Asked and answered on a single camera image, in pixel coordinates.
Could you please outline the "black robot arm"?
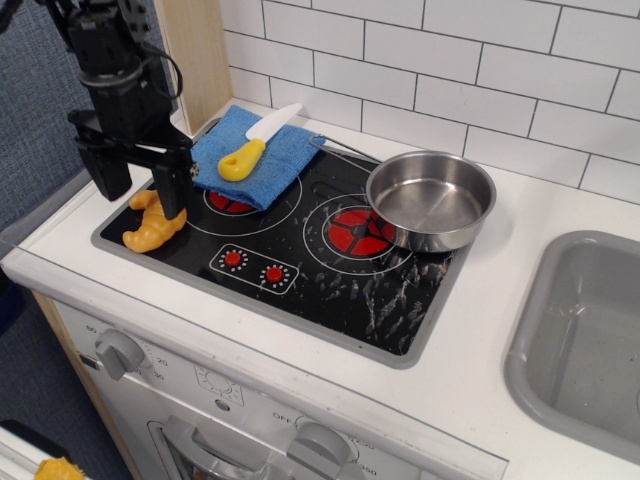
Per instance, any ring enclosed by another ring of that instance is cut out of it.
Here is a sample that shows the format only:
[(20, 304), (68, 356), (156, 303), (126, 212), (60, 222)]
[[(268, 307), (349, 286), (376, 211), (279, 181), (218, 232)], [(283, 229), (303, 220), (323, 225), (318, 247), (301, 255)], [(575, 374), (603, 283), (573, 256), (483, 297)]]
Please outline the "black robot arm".
[(140, 1), (1, 5), (1, 222), (10, 225), (86, 171), (109, 200), (151, 171), (168, 218), (193, 186), (191, 140), (171, 124), (181, 82), (147, 42)]

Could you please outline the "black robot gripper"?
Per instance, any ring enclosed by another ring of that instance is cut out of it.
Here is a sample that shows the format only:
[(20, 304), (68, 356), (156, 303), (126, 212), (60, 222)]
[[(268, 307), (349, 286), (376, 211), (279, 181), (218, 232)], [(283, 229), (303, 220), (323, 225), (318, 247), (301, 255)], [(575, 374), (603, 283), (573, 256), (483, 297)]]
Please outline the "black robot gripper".
[(174, 100), (164, 65), (171, 57), (150, 44), (141, 1), (50, 1), (47, 9), (78, 64), (77, 78), (93, 108), (68, 119), (77, 129), (82, 162), (109, 201), (132, 186), (128, 166), (152, 170), (168, 220), (189, 203), (197, 170), (191, 140), (170, 122)]

